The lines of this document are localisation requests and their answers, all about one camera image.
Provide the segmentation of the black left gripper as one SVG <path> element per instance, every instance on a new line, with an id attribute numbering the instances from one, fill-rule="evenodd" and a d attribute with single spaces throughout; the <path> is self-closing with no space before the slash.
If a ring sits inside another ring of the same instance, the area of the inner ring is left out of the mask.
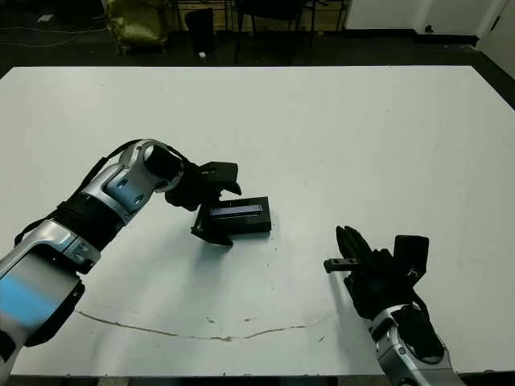
<path id="1" fill-rule="evenodd" d="M 178 184 L 165 193 L 166 202 L 175 207 L 195 211 L 201 204 L 219 199 L 222 191 L 241 195 L 238 183 L 220 185 L 217 175 L 221 166 L 220 162 L 208 162 L 201 166 L 187 162 Z M 200 207 L 191 234 L 209 244 L 233 245 L 226 229 L 212 218 L 210 207 Z"/>

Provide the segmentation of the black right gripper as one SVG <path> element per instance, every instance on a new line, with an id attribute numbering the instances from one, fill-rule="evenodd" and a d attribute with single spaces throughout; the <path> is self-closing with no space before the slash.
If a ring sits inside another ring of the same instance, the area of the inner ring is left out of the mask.
<path id="1" fill-rule="evenodd" d="M 344 285 L 360 317 L 372 320 L 391 306 L 414 302 L 413 287 L 388 250 L 372 251 L 365 238 L 349 226 L 336 227 L 336 241 L 343 258 L 327 259 L 323 267 L 327 273 L 348 273 Z"/>

